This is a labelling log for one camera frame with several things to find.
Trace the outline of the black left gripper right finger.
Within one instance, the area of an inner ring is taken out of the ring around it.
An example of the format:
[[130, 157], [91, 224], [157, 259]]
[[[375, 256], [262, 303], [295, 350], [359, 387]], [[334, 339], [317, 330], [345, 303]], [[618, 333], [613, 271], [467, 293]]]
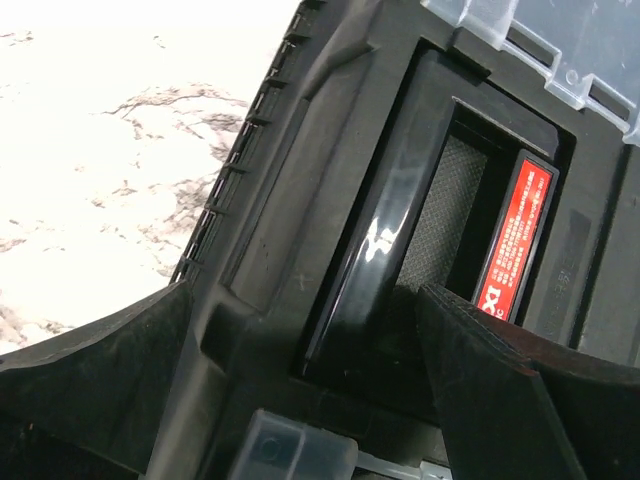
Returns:
[[635, 479], [639, 372], [498, 320], [438, 285], [416, 320], [456, 479]]

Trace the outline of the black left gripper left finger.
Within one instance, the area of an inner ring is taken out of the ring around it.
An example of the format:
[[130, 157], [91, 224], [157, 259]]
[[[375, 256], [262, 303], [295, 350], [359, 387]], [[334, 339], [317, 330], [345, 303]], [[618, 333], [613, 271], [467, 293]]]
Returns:
[[1, 358], [4, 479], [136, 479], [146, 472], [188, 330], [173, 283]]

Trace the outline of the black plastic toolbox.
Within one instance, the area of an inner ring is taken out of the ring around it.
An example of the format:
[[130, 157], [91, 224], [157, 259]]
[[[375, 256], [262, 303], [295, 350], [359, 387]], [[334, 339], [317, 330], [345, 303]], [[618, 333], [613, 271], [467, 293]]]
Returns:
[[639, 372], [639, 5], [304, 1], [175, 278], [150, 479], [456, 479], [417, 294]]

